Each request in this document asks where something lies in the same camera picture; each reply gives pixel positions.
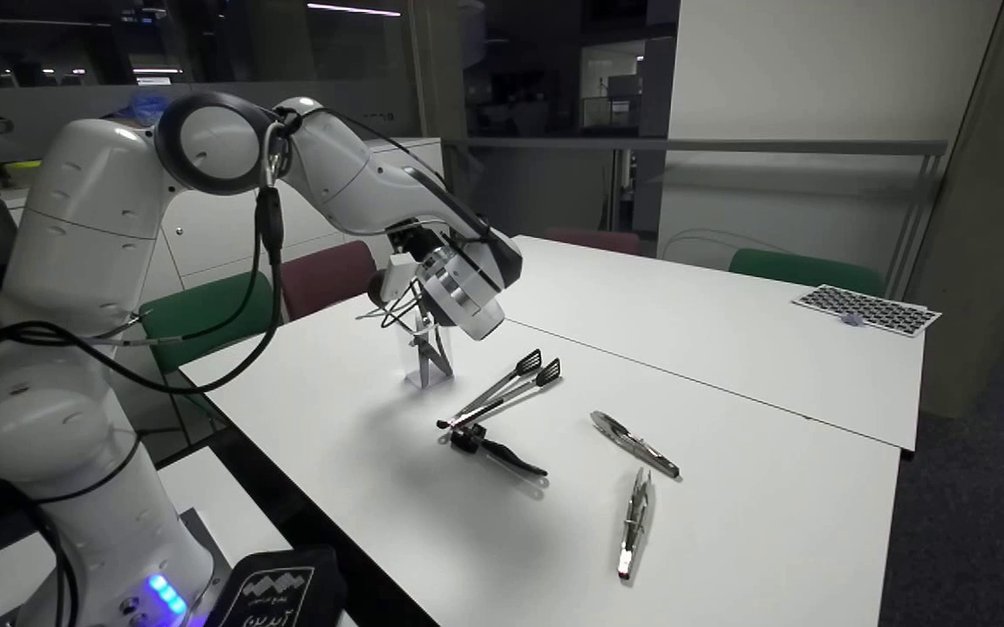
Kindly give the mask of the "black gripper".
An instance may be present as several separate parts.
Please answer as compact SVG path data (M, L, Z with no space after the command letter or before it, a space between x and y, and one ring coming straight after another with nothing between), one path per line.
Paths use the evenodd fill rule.
M423 222L402 222L389 230L389 247L384 296L398 298L419 280L424 256L444 247L444 238Z

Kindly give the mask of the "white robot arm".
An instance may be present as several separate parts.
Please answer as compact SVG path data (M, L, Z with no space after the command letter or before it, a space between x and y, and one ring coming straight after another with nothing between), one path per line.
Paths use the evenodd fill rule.
M155 123L75 119L41 161L0 288L0 479L52 526L55 569L18 627L169 627L211 556L188 533L111 384L144 319L165 212L186 193L247 196L262 232L292 188L333 230L413 256L424 303L471 337L503 325L520 247L439 179L380 165L313 96L275 107L190 94Z

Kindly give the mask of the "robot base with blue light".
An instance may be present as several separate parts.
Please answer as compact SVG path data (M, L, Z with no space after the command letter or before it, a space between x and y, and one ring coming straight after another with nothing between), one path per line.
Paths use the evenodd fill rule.
M195 508L65 521L61 537L75 583L74 627L190 627L226 572Z

